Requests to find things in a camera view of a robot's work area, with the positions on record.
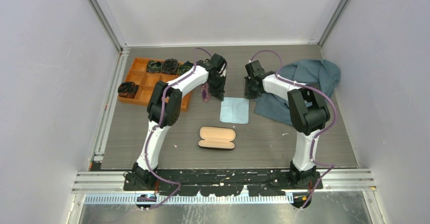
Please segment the purple sunglasses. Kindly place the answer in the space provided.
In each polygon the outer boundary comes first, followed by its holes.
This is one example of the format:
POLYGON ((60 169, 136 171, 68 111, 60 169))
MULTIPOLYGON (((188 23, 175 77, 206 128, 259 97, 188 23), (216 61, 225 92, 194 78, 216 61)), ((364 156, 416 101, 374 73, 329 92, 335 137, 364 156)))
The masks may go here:
POLYGON ((209 91, 208 91, 208 84, 205 83, 201 86, 201 96, 202 96, 202 100, 204 102, 207 102, 209 100, 209 91))

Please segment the light blue cleaning cloth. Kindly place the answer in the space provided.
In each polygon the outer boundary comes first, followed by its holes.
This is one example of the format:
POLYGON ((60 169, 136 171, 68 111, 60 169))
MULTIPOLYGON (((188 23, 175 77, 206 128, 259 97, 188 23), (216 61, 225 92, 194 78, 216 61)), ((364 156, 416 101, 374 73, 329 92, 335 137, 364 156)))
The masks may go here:
POLYGON ((220 121, 223 123, 248 124, 249 100, 225 97, 221 103, 220 121))

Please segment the black glasses case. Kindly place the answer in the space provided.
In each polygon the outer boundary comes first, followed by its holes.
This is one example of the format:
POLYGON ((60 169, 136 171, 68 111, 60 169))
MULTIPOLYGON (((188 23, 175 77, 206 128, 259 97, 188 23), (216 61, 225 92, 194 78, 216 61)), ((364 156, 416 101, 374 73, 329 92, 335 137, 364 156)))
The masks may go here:
POLYGON ((230 128, 208 127, 200 129, 199 135, 201 140, 198 142, 200 148, 210 150, 227 150, 235 149, 236 132, 230 128))

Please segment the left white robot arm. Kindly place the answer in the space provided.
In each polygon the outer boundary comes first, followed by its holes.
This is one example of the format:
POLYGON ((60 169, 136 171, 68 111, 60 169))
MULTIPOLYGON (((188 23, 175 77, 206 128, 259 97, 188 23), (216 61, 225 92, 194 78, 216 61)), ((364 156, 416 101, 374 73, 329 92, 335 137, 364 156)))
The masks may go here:
POLYGON ((125 176, 144 191, 155 186, 154 170, 168 130, 177 122, 181 113, 183 97, 200 85, 206 84, 208 94, 220 101, 224 100, 227 62, 219 54, 210 59, 199 60, 193 67, 178 78, 158 81, 147 106, 148 133, 144 147, 133 164, 132 171, 125 176))

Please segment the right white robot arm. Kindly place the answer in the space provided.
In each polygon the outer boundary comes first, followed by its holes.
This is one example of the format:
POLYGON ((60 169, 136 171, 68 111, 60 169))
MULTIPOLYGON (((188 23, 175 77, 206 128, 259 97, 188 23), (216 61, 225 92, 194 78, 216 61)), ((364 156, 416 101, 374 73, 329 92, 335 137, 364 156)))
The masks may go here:
POLYGON ((314 146, 319 133, 330 120, 326 96, 316 87, 281 77, 273 71, 266 72, 259 61, 245 65, 245 97, 257 99, 264 93, 274 94, 288 102, 292 126, 297 131, 294 157, 290 163, 290 184, 302 189, 315 176, 314 146))

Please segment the green yellow rolled tie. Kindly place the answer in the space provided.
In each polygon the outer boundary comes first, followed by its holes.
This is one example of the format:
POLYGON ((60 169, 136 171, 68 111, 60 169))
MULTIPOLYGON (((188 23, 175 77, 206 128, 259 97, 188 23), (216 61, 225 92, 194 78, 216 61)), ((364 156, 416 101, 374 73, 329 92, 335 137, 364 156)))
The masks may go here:
POLYGON ((188 72, 189 70, 191 70, 193 68, 194 64, 192 62, 185 62, 185 63, 180 63, 178 65, 177 68, 177 75, 178 76, 182 76, 183 74, 185 74, 186 72, 188 72))

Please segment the dark brown rolled tie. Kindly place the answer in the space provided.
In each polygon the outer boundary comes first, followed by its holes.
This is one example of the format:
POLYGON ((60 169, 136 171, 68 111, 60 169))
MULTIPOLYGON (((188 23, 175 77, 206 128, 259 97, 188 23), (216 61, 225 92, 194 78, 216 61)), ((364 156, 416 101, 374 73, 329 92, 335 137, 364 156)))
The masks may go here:
POLYGON ((161 65, 161 72, 164 74, 177 74, 179 62, 177 59, 166 59, 161 65))

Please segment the dark green rolled tie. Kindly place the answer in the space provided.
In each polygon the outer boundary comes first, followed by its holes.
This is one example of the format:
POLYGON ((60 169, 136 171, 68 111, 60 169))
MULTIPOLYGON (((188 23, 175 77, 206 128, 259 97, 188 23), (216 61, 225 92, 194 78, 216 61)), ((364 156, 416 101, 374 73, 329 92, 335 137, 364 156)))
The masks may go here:
POLYGON ((163 63, 161 61, 149 60, 147 62, 147 66, 146 66, 146 72, 148 72, 148 73, 161 73, 162 64, 163 63))

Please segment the dark teal cloth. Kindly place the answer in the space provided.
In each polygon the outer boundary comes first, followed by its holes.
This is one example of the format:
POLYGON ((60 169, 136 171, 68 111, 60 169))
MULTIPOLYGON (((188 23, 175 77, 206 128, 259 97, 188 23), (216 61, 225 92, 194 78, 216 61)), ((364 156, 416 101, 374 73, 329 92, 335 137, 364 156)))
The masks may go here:
MULTIPOLYGON (((320 90, 331 97, 337 87, 341 71, 328 60, 301 59, 280 69, 279 75, 298 83, 317 83, 320 90)), ((255 99, 254 113, 277 122, 292 125, 288 102, 276 95, 264 93, 255 99)))

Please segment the black orange rolled tie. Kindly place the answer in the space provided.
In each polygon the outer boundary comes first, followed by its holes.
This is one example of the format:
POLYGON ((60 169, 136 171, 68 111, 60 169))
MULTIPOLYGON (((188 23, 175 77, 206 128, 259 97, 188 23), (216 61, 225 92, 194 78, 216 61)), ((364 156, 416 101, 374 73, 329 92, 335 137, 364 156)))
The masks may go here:
POLYGON ((117 93, 119 97, 134 99, 139 89, 135 82, 123 82, 119 85, 117 93))

